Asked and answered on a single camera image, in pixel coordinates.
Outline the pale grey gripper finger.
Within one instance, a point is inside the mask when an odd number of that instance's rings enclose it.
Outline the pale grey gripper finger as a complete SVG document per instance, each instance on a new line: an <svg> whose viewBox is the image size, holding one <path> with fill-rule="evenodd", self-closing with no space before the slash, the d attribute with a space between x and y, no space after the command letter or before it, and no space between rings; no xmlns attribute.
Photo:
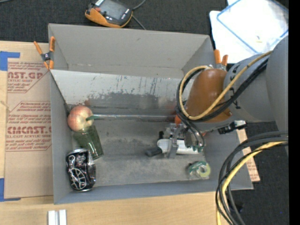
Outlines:
<svg viewBox="0 0 300 225"><path fill-rule="evenodd" d="M177 139L170 138L168 143L167 158L175 158L177 149L178 149Z"/></svg>

